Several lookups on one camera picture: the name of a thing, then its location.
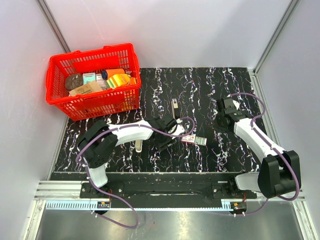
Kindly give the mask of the beige stapler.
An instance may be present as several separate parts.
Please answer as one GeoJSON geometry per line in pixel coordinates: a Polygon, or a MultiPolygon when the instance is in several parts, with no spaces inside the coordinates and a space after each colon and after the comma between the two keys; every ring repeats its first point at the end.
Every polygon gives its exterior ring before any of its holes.
{"type": "Polygon", "coordinates": [[[172,116],[174,119],[180,118],[180,108],[176,98],[171,99],[172,116]]]}
{"type": "Polygon", "coordinates": [[[141,139],[135,141],[135,151],[137,153],[142,152],[143,141],[141,139]]]}

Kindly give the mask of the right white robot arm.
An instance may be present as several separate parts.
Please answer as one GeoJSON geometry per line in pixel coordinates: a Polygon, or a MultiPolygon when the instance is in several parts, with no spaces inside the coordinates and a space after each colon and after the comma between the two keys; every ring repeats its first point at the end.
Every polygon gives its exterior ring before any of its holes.
{"type": "Polygon", "coordinates": [[[227,186],[228,194],[239,198],[246,190],[263,194],[267,199],[293,201],[301,189],[300,157],[273,142],[232,97],[217,101],[215,117],[220,132],[234,133],[241,138],[260,160],[259,172],[241,173],[227,186]]]}

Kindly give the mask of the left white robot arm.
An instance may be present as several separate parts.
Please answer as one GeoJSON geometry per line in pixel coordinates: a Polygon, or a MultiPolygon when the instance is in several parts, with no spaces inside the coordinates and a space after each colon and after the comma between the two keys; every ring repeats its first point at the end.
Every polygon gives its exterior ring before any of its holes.
{"type": "Polygon", "coordinates": [[[92,179],[91,192],[103,198],[108,192],[108,178],[105,163],[108,162],[115,147],[135,141],[151,139],[158,151],[171,146],[176,136],[185,132],[183,126],[172,117],[156,117],[128,124],[107,124],[103,120],[94,123],[89,130],[77,140],[77,147],[84,150],[82,156],[88,166],[92,179]]]}

